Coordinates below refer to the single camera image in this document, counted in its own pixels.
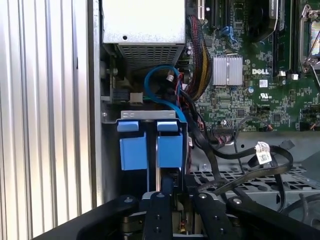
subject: green circuit board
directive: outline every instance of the green circuit board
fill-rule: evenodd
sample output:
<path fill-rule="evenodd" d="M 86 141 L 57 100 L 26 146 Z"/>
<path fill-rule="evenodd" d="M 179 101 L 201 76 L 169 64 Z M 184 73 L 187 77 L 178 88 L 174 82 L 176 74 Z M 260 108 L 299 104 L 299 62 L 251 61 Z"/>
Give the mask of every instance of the green circuit board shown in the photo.
<path fill-rule="evenodd" d="M 320 111 L 320 95 L 311 73 L 300 74 L 296 80 L 288 74 L 292 66 L 292 6 L 290 0 L 281 0 L 277 35 L 252 43 L 248 39 L 248 6 L 245 0 L 231 0 L 229 19 L 233 26 L 234 38 L 231 43 L 221 34 L 221 30 L 204 25 L 203 30 L 208 50 L 212 57 L 235 54 L 243 59 L 243 84 L 238 86 L 215 86 L 210 84 L 206 92 L 197 101 L 197 107 L 209 128 L 218 128 L 226 122 L 226 127 L 235 128 L 243 118 L 256 116 L 272 124 L 274 131 L 298 131 L 305 109 L 316 108 Z M 300 3 L 302 10 L 307 1 Z M 318 0 L 309 0 L 314 9 L 320 8 Z M 219 19 L 224 19 L 224 3 L 218 3 Z M 262 74 L 253 74 L 260 70 Z M 286 71 L 286 76 L 278 76 L 275 71 Z M 317 122 L 320 113 L 317 110 L 313 119 Z M 260 123 L 249 121 L 242 131 L 257 132 Z"/>

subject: blue drive bracket tab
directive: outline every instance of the blue drive bracket tab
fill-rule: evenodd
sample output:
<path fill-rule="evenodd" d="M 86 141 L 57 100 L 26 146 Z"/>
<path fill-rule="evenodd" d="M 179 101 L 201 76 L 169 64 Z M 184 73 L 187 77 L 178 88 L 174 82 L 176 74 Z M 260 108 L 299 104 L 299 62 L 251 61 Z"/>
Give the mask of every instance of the blue drive bracket tab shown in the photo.
<path fill-rule="evenodd" d="M 119 133 L 139 131 L 138 121 L 120 121 L 117 126 Z M 147 137 L 146 133 L 139 137 L 120 138 L 121 168 L 127 170 L 147 169 Z"/>
<path fill-rule="evenodd" d="M 157 130 L 158 132 L 172 132 L 172 135 L 160 134 L 157 137 L 158 168 L 181 168 L 183 162 L 183 135 L 179 132 L 177 122 L 159 121 L 157 122 Z"/>

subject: capacitor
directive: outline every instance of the capacitor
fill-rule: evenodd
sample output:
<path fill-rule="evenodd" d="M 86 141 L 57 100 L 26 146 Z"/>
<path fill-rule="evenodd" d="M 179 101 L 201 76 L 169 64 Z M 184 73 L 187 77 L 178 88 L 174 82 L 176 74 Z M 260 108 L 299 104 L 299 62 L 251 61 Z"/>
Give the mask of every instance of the capacitor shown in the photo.
<path fill-rule="evenodd" d="M 247 92 L 248 94 L 253 94 L 253 93 L 255 92 L 255 89 L 254 89 L 253 86 L 249 86 L 249 87 L 246 89 L 246 92 Z"/>

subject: sheet metal panel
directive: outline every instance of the sheet metal panel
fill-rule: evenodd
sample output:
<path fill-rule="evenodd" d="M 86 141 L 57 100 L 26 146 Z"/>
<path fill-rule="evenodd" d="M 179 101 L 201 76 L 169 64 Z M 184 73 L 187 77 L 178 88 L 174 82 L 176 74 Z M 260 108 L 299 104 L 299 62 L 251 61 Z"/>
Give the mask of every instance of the sheet metal panel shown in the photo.
<path fill-rule="evenodd" d="M 93 207 L 86 0 L 0 0 L 0 240 Z"/>

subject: sticker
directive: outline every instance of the sticker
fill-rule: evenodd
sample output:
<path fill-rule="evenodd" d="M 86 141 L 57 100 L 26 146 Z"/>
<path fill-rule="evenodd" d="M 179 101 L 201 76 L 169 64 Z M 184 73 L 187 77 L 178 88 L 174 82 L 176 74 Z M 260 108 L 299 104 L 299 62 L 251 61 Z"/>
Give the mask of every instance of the sticker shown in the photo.
<path fill-rule="evenodd" d="M 267 88 L 268 87 L 268 80 L 267 79 L 260 79 L 259 80 L 259 87 L 260 88 Z"/>
<path fill-rule="evenodd" d="M 191 138 L 190 136 L 188 137 L 188 141 L 189 141 L 189 146 L 190 146 L 190 147 L 193 147 L 194 144 L 192 143 L 192 138 Z"/>
<path fill-rule="evenodd" d="M 182 83 L 182 90 L 186 90 L 188 84 Z"/>
<path fill-rule="evenodd" d="M 173 82 L 174 79 L 175 79 L 175 76 L 173 76 L 173 75 L 168 75 L 168 76 L 166 77 L 166 79 L 167 79 L 168 81 L 170 81 L 170 82 Z"/>
<path fill-rule="evenodd" d="M 272 162 L 270 146 L 267 143 L 258 141 L 257 145 L 255 146 L 255 150 L 260 165 Z"/>

